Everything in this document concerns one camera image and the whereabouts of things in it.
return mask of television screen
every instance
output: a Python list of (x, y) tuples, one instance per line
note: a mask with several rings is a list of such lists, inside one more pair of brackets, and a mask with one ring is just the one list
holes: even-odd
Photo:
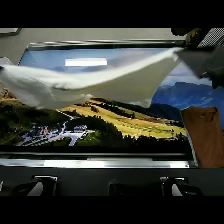
[[(165, 50), (27, 50), (19, 66), (75, 75), (76, 72), (113, 69)], [(184, 63), (180, 63), (160, 84), (149, 108), (92, 98), (82, 105), (58, 110), (36, 110), (7, 93), (0, 102), (0, 144), (70, 146), (70, 152), (75, 152), (78, 146), (126, 148), (126, 151), (140, 151), (144, 148), (144, 152), (149, 153), (189, 152), (190, 144), (180, 110), (189, 106), (216, 106), (221, 114), (223, 128), (223, 93), (223, 89), (213, 90), (209, 80), (197, 79)]]

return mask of white sheet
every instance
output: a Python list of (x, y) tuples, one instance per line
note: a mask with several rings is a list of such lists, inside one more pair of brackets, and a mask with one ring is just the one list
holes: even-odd
[(37, 109), (59, 109), (91, 97), (149, 107), (159, 84), (179, 63), (175, 52), (180, 50), (171, 48), (131, 65), (85, 74), (3, 65), (0, 82)]

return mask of orange cloth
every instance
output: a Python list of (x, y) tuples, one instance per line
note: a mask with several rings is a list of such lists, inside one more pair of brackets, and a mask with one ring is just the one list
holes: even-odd
[(181, 110), (200, 167), (224, 167), (224, 137), (216, 107)]

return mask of blue sky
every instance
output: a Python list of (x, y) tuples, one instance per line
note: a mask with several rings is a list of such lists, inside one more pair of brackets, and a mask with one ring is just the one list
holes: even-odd
[[(44, 50), (25, 52), (20, 65), (34, 66), (68, 73), (93, 72), (101, 70), (102, 66), (93, 67), (66, 67), (65, 59), (72, 58), (106, 58), (108, 66), (118, 67), (130, 64), (144, 57), (155, 55), (165, 48), (123, 48), (123, 49), (72, 49), (72, 50)], [(175, 85), (176, 82), (211, 85), (208, 79), (198, 79), (193, 72), (184, 64), (179, 64), (161, 83), (161, 85)]]

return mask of blue mountain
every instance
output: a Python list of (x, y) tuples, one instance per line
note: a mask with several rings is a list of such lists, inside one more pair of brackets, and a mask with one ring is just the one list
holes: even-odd
[(178, 109), (189, 106), (216, 106), (224, 129), (224, 88), (213, 90), (208, 85), (176, 82), (174, 86), (160, 86), (152, 99), (153, 104), (167, 104)]

